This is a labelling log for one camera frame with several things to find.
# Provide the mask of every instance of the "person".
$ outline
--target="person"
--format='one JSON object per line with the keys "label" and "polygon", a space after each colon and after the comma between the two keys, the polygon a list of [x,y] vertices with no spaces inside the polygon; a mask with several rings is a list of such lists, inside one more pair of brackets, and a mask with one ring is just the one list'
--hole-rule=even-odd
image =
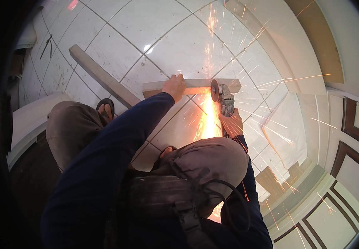
{"label": "person", "polygon": [[[182,74],[173,75],[161,93],[115,119],[114,106],[108,100],[99,103],[97,109],[71,101],[58,103],[52,109],[46,137],[63,173],[42,215],[45,248],[106,246],[107,220],[120,200],[123,182],[131,179],[128,172],[136,172],[130,162],[162,117],[182,98],[185,88]],[[222,223],[206,219],[221,202],[217,197],[212,197],[203,214],[199,214],[203,233],[216,248],[272,248],[257,200],[242,119],[237,109],[231,117],[220,115],[219,119],[231,139],[214,137],[180,149],[168,147],[150,173],[164,171],[167,161],[171,161],[182,172],[192,177],[199,175],[201,184],[219,179],[237,186],[242,200],[233,196],[236,191],[212,184],[211,189],[222,194],[226,202],[221,211]],[[201,175],[203,168],[209,169],[208,174]],[[242,202],[246,203],[249,215]],[[236,233],[229,220],[239,229],[250,227],[247,232]],[[139,218],[122,210],[113,221],[117,248],[190,248],[177,217]]]}

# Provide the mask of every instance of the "navy long-sleeve shirt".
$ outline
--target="navy long-sleeve shirt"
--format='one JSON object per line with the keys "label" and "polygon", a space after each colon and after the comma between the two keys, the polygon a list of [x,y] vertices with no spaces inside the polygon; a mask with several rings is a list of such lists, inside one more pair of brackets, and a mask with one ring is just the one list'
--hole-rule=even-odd
{"label": "navy long-sleeve shirt", "polygon": [[[173,105],[174,99],[164,92],[143,100],[114,119],[78,154],[63,172],[44,209],[41,233],[45,248],[103,247],[105,222],[109,209],[117,201],[128,165]],[[247,149],[242,135],[234,140]],[[222,224],[201,220],[202,230],[220,248],[272,248],[260,213],[250,159],[247,167],[243,183],[249,198],[249,231],[235,235],[227,226],[226,209],[237,227],[246,224],[245,211],[232,196],[222,208]],[[242,183],[237,189],[244,193]],[[126,237],[120,240],[127,248],[187,247],[177,218],[140,220],[127,217],[125,223],[118,229],[125,230]]]}

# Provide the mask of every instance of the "leg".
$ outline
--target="leg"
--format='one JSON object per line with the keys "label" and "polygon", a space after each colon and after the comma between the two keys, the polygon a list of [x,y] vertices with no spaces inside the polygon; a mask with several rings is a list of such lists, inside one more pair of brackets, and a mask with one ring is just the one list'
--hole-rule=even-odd
{"label": "leg", "polygon": [[[182,171],[186,171],[192,178],[197,177],[198,173],[207,167],[210,172],[200,180],[201,184],[212,179],[220,179],[235,187],[246,175],[248,165],[248,155],[243,148],[237,142],[225,137],[202,139],[165,153],[159,161],[161,167],[153,172],[167,174],[166,165],[170,159],[173,159]],[[229,187],[220,183],[212,183],[208,188],[219,192],[225,198],[232,192]],[[208,217],[220,202],[220,197],[212,195],[211,204],[203,208],[202,217]]]}
{"label": "leg", "polygon": [[52,108],[46,138],[61,172],[107,124],[108,118],[79,102],[63,101]]}

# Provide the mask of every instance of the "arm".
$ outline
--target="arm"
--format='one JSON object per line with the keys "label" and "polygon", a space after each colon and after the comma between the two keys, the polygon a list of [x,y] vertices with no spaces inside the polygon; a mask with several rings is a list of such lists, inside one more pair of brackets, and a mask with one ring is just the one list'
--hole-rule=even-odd
{"label": "arm", "polygon": [[[228,132],[230,137],[232,137],[232,140],[238,142],[239,145],[243,147],[245,153],[247,153],[248,147],[241,129],[242,119],[239,116],[238,110],[235,109],[232,117],[220,116],[219,118],[223,123],[225,130]],[[245,248],[272,248],[272,241],[260,212],[260,204],[257,199],[258,193],[256,190],[256,180],[254,178],[254,171],[250,157],[246,175],[236,188],[242,195],[244,195],[244,192],[246,191],[248,198],[247,207],[250,212],[250,228],[242,236],[235,236]],[[247,223],[244,215],[245,211],[237,197],[233,197],[231,194],[227,199],[227,205],[222,207],[221,220],[222,224],[225,225],[228,224],[225,210],[227,208],[229,209],[232,221],[236,227],[245,227],[245,224]]]}
{"label": "arm", "polygon": [[63,172],[41,220],[45,248],[103,246],[108,211],[128,164],[185,90],[182,74],[179,80],[172,79],[162,93],[108,124]]}

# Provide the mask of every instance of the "toe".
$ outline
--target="toe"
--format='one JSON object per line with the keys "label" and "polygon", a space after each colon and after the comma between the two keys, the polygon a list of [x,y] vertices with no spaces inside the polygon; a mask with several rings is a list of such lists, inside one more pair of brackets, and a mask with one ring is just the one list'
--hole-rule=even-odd
{"label": "toe", "polygon": [[112,109],[110,108],[109,105],[105,105],[105,111],[106,111],[107,116],[109,117],[109,119],[110,119],[110,120],[113,120]]}
{"label": "toe", "polygon": [[102,104],[102,105],[99,107],[98,112],[99,112],[100,114],[102,114],[102,112],[103,112],[104,110],[105,110],[105,109],[104,109],[104,104]]}
{"label": "toe", "polygon": [[172,152],[173,151],[173,148],[172,147],[168,147],[166,148],[163,153],[160,155],[160,158],[162,158],[165,154],[169,153],[169,152]]}

